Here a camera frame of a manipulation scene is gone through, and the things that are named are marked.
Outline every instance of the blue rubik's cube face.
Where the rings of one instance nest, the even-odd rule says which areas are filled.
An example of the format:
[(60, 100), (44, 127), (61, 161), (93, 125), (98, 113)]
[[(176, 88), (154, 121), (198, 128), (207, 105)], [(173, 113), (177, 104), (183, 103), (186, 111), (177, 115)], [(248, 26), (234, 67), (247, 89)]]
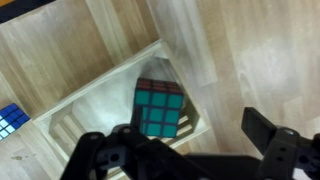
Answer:
[(6, 138), (11, 133), (21, 127), (29, 120), (27, 116), (16, 104), (11, 104), (0, 110), (0, 140)]
[(174, 82), (139, 79), (135, 106), (142, 106), (140, 132), (147, 136), (175, 137), (183, 93)]

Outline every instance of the white cube sticker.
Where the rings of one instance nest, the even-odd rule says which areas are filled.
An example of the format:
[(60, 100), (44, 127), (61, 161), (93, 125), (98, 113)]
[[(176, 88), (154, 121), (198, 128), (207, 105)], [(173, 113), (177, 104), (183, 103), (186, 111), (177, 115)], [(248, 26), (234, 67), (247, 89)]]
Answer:
[(9, 133), (12, 133), (13, 131), (15, 131), (15, 129), (12, 127), (12, 126), (8, 126), (6, 127), (6, 130), (9, 132)]
[(0, 126), (2, 126), (2, 127), (6, 127), (6, 126), (8, 126), (9, 124), (7, 123), (7, 121), (5, 121), (5, 120), (1, 120), (0, 121)]
[(7, 137), (7, 136), (9, 135), (9, 133), (7, 133), (7, 131), (5, 131), (5, 130), (2, 130), (2, 131), (0, 131), (0, 135), (1, 135), (3, 138), (5, 138), (5, 137)]

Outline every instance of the rubik's cube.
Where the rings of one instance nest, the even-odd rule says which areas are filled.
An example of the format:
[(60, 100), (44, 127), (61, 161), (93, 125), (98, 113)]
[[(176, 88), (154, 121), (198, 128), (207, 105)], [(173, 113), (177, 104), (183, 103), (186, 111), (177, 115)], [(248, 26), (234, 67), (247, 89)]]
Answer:
[(0, 140), (19, 129), (29, 119), (29, 116), (27, 116), (16, 104), (11, 104), (1, 109)]
[(140, 78), (134, 104), (142, 106), (142, 134), (176, 137), (183, 104), (183, 92), (177, 83)]

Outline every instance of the wooden box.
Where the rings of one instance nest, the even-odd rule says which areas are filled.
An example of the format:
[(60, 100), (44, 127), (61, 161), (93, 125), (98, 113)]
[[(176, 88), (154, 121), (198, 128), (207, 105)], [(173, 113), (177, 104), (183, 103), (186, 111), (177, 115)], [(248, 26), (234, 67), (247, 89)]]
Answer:
[[(183, 89), (161, 42), (156, 42), (34, 119), (63, 165), (68, 162), (82, 134), (100, 131), (108, 135), (114, 126), (129, 123), (138, 77), (175, 81)], [(209, 128), (186, 93), (185, 97), (177, 137), (161, 139), (172, 148)], [(124, 173), (115, 168), (109, 171), (108, 178), (123, 176)]]

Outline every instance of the wooden floor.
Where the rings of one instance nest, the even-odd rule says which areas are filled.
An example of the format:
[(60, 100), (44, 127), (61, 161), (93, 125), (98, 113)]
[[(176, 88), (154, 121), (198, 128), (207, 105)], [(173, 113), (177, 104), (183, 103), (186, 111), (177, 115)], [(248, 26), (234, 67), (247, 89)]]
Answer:
[[(320, 132), (318, 1), (149, 0), (148, 5), (58, 0), (0, 25), (0, 105), (16, 102), (37, 116), (162, 38), (213, 129), (180, 152), (259, 157), (240, 129), (245, 106), (308, 138)], [(57, 179), (63, 170), (32, 123), (1, 141), (0, 154), (4, 179)]]

